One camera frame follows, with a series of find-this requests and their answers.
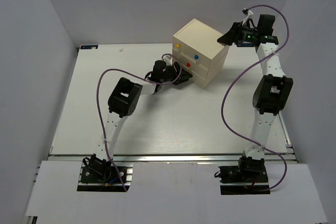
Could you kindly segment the red knob drawer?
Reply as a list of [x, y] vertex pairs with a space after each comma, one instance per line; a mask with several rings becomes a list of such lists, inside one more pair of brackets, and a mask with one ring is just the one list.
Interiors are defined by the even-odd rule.
[[191, 64], [189, 62], [187, 62], [186, 64], [182, 63], [182, 67], [185, 71], [193, 75], [191, 80], [195, 84], [202, 88], [205, 88], [207, 86], [207, 69], [201, 67], [200, 65]]
[[203, 79], [207, 77], [209, 64], [211, 62], [210, 59], [195, 52], [192, 52], [191, 55], [186, 55], [177, 50], [173, 50], [172, 53], [186, 71], [195, 73]]

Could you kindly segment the blue knob drawer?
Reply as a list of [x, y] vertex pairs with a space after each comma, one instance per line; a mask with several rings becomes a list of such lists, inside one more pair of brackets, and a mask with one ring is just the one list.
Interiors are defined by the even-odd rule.
[[206, 56], [205, 54], [198, 52], [194, 48], [187, 46], [184, 49], [184, 54], [190, 59], [192, 59], [196, 64], [199, 64], [206, 69], [210, 67], [212, 59]]

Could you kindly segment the cream drawer cabinet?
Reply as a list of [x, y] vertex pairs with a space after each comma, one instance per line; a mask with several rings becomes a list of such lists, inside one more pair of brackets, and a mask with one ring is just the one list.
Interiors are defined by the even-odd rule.
[[208, 69], [207, 85], [221, 72], [228, 54], [229, 46], [217, 42], [221, 36], [220, 32], [197, 19], [192, 19], [173, 35], [187, 46], [212, 59]]

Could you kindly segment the yellow knob drawer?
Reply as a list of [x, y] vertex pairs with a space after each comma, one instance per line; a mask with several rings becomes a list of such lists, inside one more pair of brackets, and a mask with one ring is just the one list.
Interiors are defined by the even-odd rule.
[[173, 37], [173, 44], [172, 44], [172, 53], [173, 54], [185, 54], [187, 49], [186, 43], [181, 41], [180, 39]]

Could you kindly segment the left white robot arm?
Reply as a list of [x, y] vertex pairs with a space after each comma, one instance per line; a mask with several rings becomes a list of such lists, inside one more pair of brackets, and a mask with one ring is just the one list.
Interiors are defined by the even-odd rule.
[[[139, 82], [132, 82], [125, 77], [119, 79], [108, 98], [108, 118], [104, 122], [100, 108], [99, 91], [104, 75], [112, 71], [128, 74], [138, 79]], [[102, 126], [102, 138], [97, 145], [94, 156], [109, 165], [113, 165], [114, 149], [121, 129], [128, 117], [134, 113], [140, 96], [156, 94], [162, 86], [177, 86], [189, 81], [192, 77], [193, 75], [184, 70], [177, 61], [168, 63], [165, 60], [157, 60], [153, 69], [143, 78], [121, 69], [105, 70], [98, 80], [96, 89], [96, 103]]]

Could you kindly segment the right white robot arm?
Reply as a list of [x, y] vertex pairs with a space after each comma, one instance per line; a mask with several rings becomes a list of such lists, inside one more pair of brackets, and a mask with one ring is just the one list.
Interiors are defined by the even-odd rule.
[[238, 47], [254, 47], [262, 69], [262, 79], [253, 95], [255, 117], [251, 131], [251, 142], [239, 159], [240, 170], [257, 172], [264, 166], [268, 135], [276, 116], [284, 109], [293, 79], [286, 77], [278, 56], [278, 38], [274, 36], [274, 15], [261, 14], [258, 24], [251, 18], [234, 22], [230, 30], [219, 37], [217, 42]]

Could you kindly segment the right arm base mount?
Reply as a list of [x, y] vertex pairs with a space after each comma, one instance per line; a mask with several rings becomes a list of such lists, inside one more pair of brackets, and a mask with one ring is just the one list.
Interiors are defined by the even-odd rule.
[[220, 166], [214, 174], [220, 179], [222, 195], [270, 194], [264, 159], [241, 157], [236, 166]]

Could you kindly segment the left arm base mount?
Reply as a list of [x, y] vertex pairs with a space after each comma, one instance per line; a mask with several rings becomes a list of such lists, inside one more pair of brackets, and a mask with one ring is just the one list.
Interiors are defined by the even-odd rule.
[[78, 192], [125, 193], [130, 187], [130, 167], [118, 166], [100, 160], [95, 155], [82, 160]]

